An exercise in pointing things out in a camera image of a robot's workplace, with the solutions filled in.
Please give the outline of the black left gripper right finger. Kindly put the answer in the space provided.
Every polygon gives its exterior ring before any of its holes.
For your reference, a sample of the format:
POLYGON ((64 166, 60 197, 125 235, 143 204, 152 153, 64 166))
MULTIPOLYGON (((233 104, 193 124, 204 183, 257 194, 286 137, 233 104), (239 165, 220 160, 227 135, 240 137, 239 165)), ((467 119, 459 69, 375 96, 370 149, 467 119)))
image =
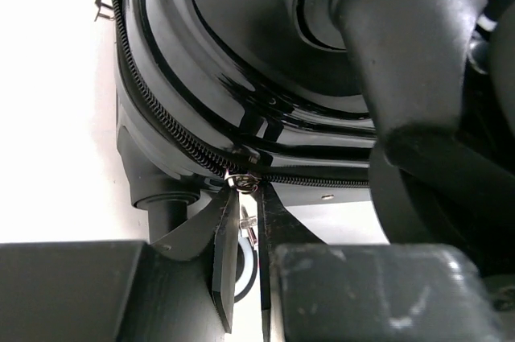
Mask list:
POLYGON ((266 341, 504 341, 478 269, 448 245, 329 245, 257 192, 266 341))

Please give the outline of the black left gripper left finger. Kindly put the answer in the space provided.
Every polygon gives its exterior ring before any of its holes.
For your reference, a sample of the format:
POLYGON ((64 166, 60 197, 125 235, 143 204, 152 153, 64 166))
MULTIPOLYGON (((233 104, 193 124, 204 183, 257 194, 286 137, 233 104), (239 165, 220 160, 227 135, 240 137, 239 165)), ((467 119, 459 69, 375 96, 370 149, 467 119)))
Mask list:
POLYGON ((228 187, 153 245, 1 247, 4 341, 222 341, 233 325, 239 203, 228 187))

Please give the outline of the black white space suitcase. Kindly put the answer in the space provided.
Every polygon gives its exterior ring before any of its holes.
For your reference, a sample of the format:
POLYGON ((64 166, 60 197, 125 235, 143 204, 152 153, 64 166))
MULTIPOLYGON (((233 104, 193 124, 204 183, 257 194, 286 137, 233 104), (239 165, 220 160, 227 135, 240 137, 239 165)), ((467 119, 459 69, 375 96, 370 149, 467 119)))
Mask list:
POLYGON ((202 194, 371 199, 393 243, 514 274, 514 0, 95 0, 149 238, 202 194))

